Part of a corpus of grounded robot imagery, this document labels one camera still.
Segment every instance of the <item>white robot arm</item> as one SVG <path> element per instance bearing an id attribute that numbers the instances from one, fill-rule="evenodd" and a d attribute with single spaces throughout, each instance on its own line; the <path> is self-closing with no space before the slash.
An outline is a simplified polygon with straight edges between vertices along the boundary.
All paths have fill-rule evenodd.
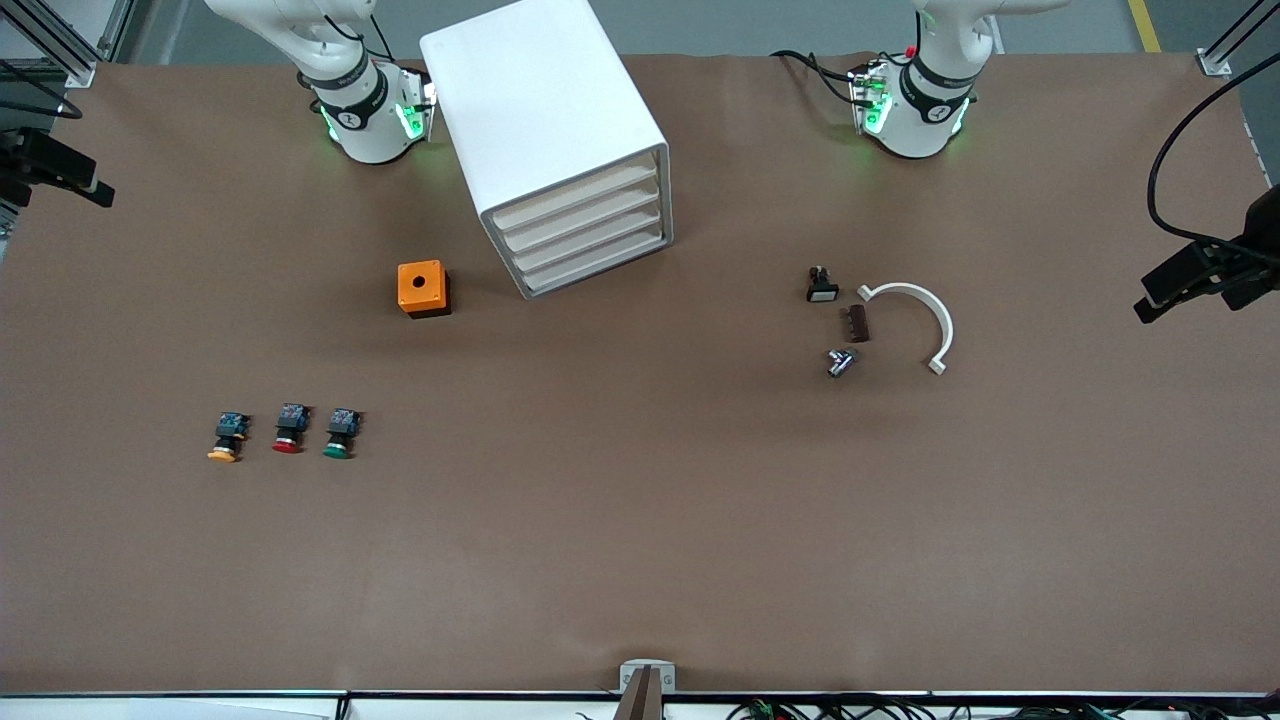
<path id="1" fill-rule="evenodd" d="M 351 23 L 375 0 L 205 0 L 262 36 L 302 70 L 329 135 L 353 160 L 388 163 L 430 133 L 434 87 L 415 72 L 374 61 Z"/>
<path id="2" fill-rule="evenodd" d="M 987 15 L 1043 13 L 1070 0 L 911 0 L 919 47 L 904 61 L 883 61 L 854 78 L 860 131 L 904 158 L 927 158 L 960 131 L 969 91 L 991 58 Z"/>

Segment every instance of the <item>green led light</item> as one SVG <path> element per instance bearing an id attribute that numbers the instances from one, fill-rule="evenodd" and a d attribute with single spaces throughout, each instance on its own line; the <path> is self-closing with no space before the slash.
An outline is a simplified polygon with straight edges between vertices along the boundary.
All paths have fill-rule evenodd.
<path id="1" fill-rule="evenodd" d="M 867 132 L 872 135 L 878 133 L 884 127 L 884 118 L 888 117 L 888 111 L 892 109 L 892 97 L 886 92 L 881 101 L 867 111 Z"/>
<path id="2" fill-rule="evenodd" d="M 956 124 L 951 126 L 951 135 L 960 132 L 960 123 L 964 122 L 964 111 L 969 109 L 969 100 L 966 99 L 960 109 L 956 110 Z"/>
<path id="3" fill-rule="evenodd" d="M 324 124 L 329 127 L 329 138 L 334 142 L 342 142 L 338 140 L 338 131 L 333 128 L 333 118 L 329 117 L 329 111 L 324 109 L 324 105 L 320 106 L 320 117 L 324 118 Z"/>
<path id="4" fill-rule="evenodd" d="M 401 124 L 404 126 L 404 135 L 407 135 L 410 140 L 422 137 L 422 120 L 419 119 L 421 113 L 415 110 L 412 106 L 406 108 L 398 104 L 396 105 L 396 110 L 398 110 L 397 117 L 399 117 Z"/>

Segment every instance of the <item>table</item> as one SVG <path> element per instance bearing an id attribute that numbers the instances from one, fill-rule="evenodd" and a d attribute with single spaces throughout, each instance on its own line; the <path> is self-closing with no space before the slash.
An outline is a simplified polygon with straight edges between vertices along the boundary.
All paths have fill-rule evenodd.
<path id="1" fill-rule="evenodd" d="M 854 135 L 777 59 L 628 58 L 676 245 L 520 299 L 440 142 L 329 143 L 294 70 L 104 67 L 0 266 L 6 689 L 1270 689 L 1277 299 L 1143 327 L 1180 246 L 1160 142 L 1184 55 L 1000 56 L 941 156 Z M 832 60 L 833 63 L 850 59 Z M 1166 165 L 1172 222 L 1265 188 L 1234 100 Z M 406 319 L 439 258 L 456 311 Z M 836 305 L 868 306 L 840 380 Z M 366 413 L 271 452 L 282 402 Z M 218 414 L 243 461 L 205 459 Z"/>

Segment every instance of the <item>white curved bracket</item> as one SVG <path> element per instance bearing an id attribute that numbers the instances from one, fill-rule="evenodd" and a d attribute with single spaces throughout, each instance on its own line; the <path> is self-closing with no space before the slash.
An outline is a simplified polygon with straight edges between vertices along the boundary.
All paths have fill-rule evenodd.
<path id="1" fill-rule="evenodd" d="M 951 313 L 947 311 L 947 306 L 938 300 L 937 295 L 924 290 L 918 284 L 911 283 L 887 283 L 872 290 L 867 286 L 858 288 L 858 295 L 863 296 L 863 300 L 870 300 L 877 295 L 883 292 L 901 292 L 902 295 L 910 295 L 911 297 L 919 300 L 920 302 L 928 305 L 929 310 L 938 316 L 938 324 L 942 325 L 942 347 L 929 359 L 929 369 L 937 374 L 942 374 L 947 369 L 946 364 L 942 363 L 942 356 L 951 350 L 951 341 L 955 338 L 956 327 L 951 322 Z"/>

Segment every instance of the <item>wire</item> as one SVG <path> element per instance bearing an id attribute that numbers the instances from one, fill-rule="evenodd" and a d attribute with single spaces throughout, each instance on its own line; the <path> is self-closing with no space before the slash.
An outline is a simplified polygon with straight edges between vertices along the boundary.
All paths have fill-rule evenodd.
<path id="1" fill-rule="evenodd" d="M 800 708 L 796 707 L 796 706 L 794 706 L 794 705 L 781 703 L 781 705 L 778 705 L 778 707 L 781 707 L 782 710 L 786 710 L 787 712 L 790 712 L 791 716 L 795 717 L 795 720 L 812 720 L 808 715 L 805 715 L 804 712 L 801 712 Z"/>
<path id="2" fill-rule="evenodd" d="M 365 36 L 364 35 L 361 35 L 358 32 L 356 35 L 347 35 L 346 32 L 343 32 L 342 27 L 338 26 L 338 23 L 333 22 L 333 18 L 330 18 L 329 15 L 324 15 L 324 19 L 325 19 L 326 23 L 329 23 L 329 27 L 332 27 L 333 31 L 337 32 L 338 35 L 346 37 L 347 40 L 355 40 L 356 42 L 358 42 L 360 46 L 365 49 L 365 53 L 369 53 L 374 58 L 381 58 L 383 60 L 388 60 L 390 63 L 396 61 L 396 59 L 390 56 L 390 49 L 389 47 L 387 49 L 385 54 L 370 50 L 369 47 L 365 46 Z"/>
<path id="3" fill-rule="evenodd" d="M 806 68 L 809 68 L 815 73 L 822 73 L 832 79 L 838 79 L 841 82 L 849 79 L 847 76 L 844 76 L 841 73 L 837 73 L 836 70 L 819 65 L 818 59 L 814 56 L 813 53 L 809 53 L 808 55 L 801 55 L 795 50 L 778 50 L 777 53 L 771 53 L 769 58 L 795 58 L 796 60 L 800 60 L 801 63 L 805 64 Z"/>
<path id="4" fill-rule="evenodd" d="M 850 105 L 858 105 L 859 108 L 869 108 L 870 106 L 870 102 L 867 101 L 867 100 L 858 100 L 855 97 L 849 97 L 844 92 L 836 90 L 836 86 L 831 85 L 831 79 L 827 79 L 827 78 L 835 78 L 835 79 L 838 79 L 841 82 L 849 82 L 849 76 L 847 74 L 841 74 L 841 73 L 837 73 L 836 70 L 832 70 L 829 68 L 822 67 L 820 64 L 818 64 L 818 58 L 813 53 L 809 53 L 809 55 L 805 56 L 805 55 L 801 55 L 801 54 L 796 53 L 795 50 L 778 50 L 777 53 L 771 53 L 769 56 L 771 58 L 795 58 L 795 59 L 800 60 L 801 63 L 804 63 L 806 68 L 809 68 L 810 70 L 818 73 L 818 77 L 822 78 L 822 83 L 826 85 L 827 90 L 829 90 L 831 94 L 835 95 L 836 97 L 840 97 L 841 100 L 844 100 L 845 102 L 849 102 Z"/>
<path id="5" fill-rule="evenodd" d="M 1238 38 L 1238 40 L 1235 41 L 1235 45 L 1233 45 L 1233 46 L 1228 47 L 1228 49 L 1226 49 L 1226 53 L 1222 53 L 1222 56 L 1224 56 L 1224 58 L 1226 58 L 1226 56 L 1228 56 L 1228 55 L 1230 55 L 1231 53 L 1235 53 L 1235 49 L 1236 49 L 1236 47 L 1239 47 L 1242 42 L 1244 42 L 1245 40 L 1248 40 L 1251 35 L 1253 35 L 1254 32 L 1257 32 L 1257 31 L 1258 31 L 1258 28 L 1260 28 L 1260 27 L 1262 27 L 1262 23 L 1267 22 L 1267 19 L 1270 19 L 1270 18 L 1271 18 L 1271 15 L 1276 14 L 1276 10 L 1280 10 L 1280 4 L 1276 4 L 1276 5 L 1271 5 L 1271 9 L 1270 9 L 1270 10 L 1267 10 L 1265 15 L 1262 15 L 1262 19 L 1260 19 L 1260 20 L 1258 20 L 1258 22 L 1256 22 L 1256 23 L 1253 23 L 1253 27 L 1251 27 L 1249 29 L 1247 29 L 1247 31 L 1244 32 L 1244 35 L 1242 35 L 1242 36 L 1240 36 L 1240 37 L 1239 37 L 1239 38 Z"/>
<path id="6" fill-rule="evenodd" d="M 1120 710 L 1114 710 L 1111 712 L 1107 712 L 1107 715 L 1110 715 L 1112 717 L 1120 717 L 1121 715 L 1124 715 L 1125 712 L 1129 712 L 1130 710 L 1137 710 L 1139 706 L 1142 706 L 1143 703 L 1146 703 L 1147 700 L 1148 698 L 1139 697 L 1138 700 L 1130 702 L 1129 705 L 1121 707 Z"/>
<path id="7" fill-rule="evenodd" d="M 920 13 L 915 14 L 915 51 L 916 53 L 920 51 Z M 888 53 L 884 53 L 883 50 L 881 50 L 876 55 L 878 58 L 883 58 L 884 60 L 887 60 L 890 63 L 893 63 L 895 65 L 897 65 L 900 68 L 905 68 L 905 67 L 908 67 L 908 65 L 911 64 L 911 59 L 910 58 L 905 58 L 904 56 L 901 60 L 899 60 L 897 55 L 890 55 Z"/>
<path id="8" fill-rule="evenodd" d="M 32 79 L 31 76 L 13 67 L 8 60 L 0 59 L 0 67 L 9 70 L 9 73 L 15 76 L 18 79 L 26 82 L 27 85 L 52 97 L 59 104 L 59 108 L 41 108 L 38 105 L 27 105 L 26 102 L 9 102 L 8 100 L 5 100 L 0 101 L 0 108 L 8 108 L 10 110 L 20 110 L 23 113 L 33 113 L 36 115 L 45 115 L 49 118 L 65 118 L 68 120 L 78 120 L 84 117 L 84 113 L 82 113 L 81 109 L 77 108 L 74 102 L 68 100 L 65 96 L 58 95 L 52 90 L 49 90 L 42 83 L 36 82 L 35 79 Z"/>
<path id="9" fill-rule="evenodd" d="M 1151 164 L 1151 174 L 1147 176 L 1147 214 L 1151 215 L 1151 220 L 1156 223 L 1156 225 L 1160 227 L 1160 229 L 1170 234 L 1190 240 L 1199 246 L 1211 246 L 1211 247 L 1217 247 L 1220 250 L 1228 250 L 1235 252 L 1236 255 L 1243 255 L 1245 258 L 1252 258 L 1254 260 L 1266 263 L 1267 265 L 1271 266 L 1280 266 L 1280 258 L 1275 258 L 1265 252 L 1258 252 L 1257 250 L 1251 250 L 1248 247 L 1240 247 L 1238 243 L 1228 242 L 1219 237 L 1184 229 L 1165 220 L 1162 217 L 1160 217 L 1160 210 L 1156 208 L 1156 181 L 1160 177 L 1161 165 L 1165 164 L 1165 155 L 1169 154 L 1169 150 L 1174 146 L 1174 142 L 1178 141 L 1178 137 L 1183 135 L 1183 131 L 1187 129 L 1187 126 L 1192 124 L 1192 120 L 1194 120 L 1201 113 L 1203 113 L 1206 108 L 1216 102 L 1219 97 L 1222 97 L 1228 92 L 1235 90 L 1235 87 L 1239 86 L 1240 83 L 1245 82 L 1251 77 L 1261 73 L 1262 70 L 1270 68 L 1276 63 L 1280 63 L 1280 53 L 1276 53 L 1275 55 L 1271 55 L 1270 58 L 1262 60 L 1257 65 L 1253 65 L 1252 68 L 1244 70 L 1239 76 L 1231 78 L 1231 81 L 1224 85 L 1222 87 L 1215 90 L 1208 97 L 1201 100 L 1199 105 L 1196 105 L 1196 108 L 1193 108 L 1192 111 L 1188 113 L 1187 117 L 1178 123 L 1178 126 L 1174 128 L 1174 132 L 1169 133 L 1169 138 L 1165 140 L 1165 143 L 1160 147 L 1160 152 L 1156 154 L 1156 160 Z"/>
<path id="10" fill-rule="evenodd" d="M 1248 702 L 1242 702 L 1240 707 L 1243 707 L 1244 710 L 1248 710 L 1249 712 L 1252 712 L 1253 715 L 1257 715 L 1258 717 L 1262 717 L 1263 720 L 1271 720 L 1271 714 L 1263 711 L 1261 707 L 1258 707 L 1256 705 L 1251 705 Z"/>
<path id="11" fill-rule="evenodd" d="M 378 40 L 383 41 L 383 50 L 387 51 L 387 59 L 394 63 L 396 58 L 392 56 L 392 46 L 387 45 L 387 36 L 383 35 L 383 28 L 378 27 L 378 18 L 375 18 L 372 13 L 369 15 L 369 22 L 374 23 L 374 31 L 378 32 Z"/>
<path id="12" fill-rule="evenodd" d="M 938 717 L 936 715 L 933 715 L 933 712 L 929 708 L 924 707 L 923 705 L 918 705 L 918 703 L 914 703 L 914 702 L 908 701 L 908 700 L 900 700 L 900 701 L 895 701 L 895 702 L 897 702 L 899 705 L 901 705 L 904 708 L 908 708 L 908 712 L 910 712 L 914 708 L 914 710 L 918 710 L 918 711 L 923 712 L 924 716 L 928 717 L 929 720 L 938 720 Z"/>
<path id="13" fill-rule="evenodd" d="M 1204 51 L 1204 55 L 1212 55 L 1213 51 L 1217 50 L 1217 46 L 1221 45 L 1224 40 L 1226 40 L 1226 36 L 1231 35 L 1231 32 L 1234 32 L 1235 28 L 1240 27 L 1240 24 L 1245 19 L 1248 19 L 1249 15 L 1253 14 L 1253 10 L 1257 10 L 1258 6 L 1262 5 L 1263 3 L 1266 3 L 1266 0 L 1257 0 L 1256 3 L 1253 3 L 1253 6 L 1245 10 L 1243 15 L 1236 18 L 1235 22 L 1231 23 L 1231 27 L 1226 28 L 1226 32 L 1222 33 L 1222 37 L 1219 37 L 1217 40 L 1213 41 L 1213 45 L 1208 46 L 1208 50 Z"/>
<path id="14" fill-rule="evenodd" d="M 365 41 L 365 36 L 360 35 L 358 32 L 356 35 L 347 35 L 346 32 L 343 32 L 342 28 L 338 27 L 338 23 L 333 22 L 333 18 L 330 18 L 329 15 L 325 15 L 324 19 L 326 23 L 329 23 L 329 27 L 332 27 L 334 32 L 346 37 L 347 40 L 355 40 L 356 42 Z"/>

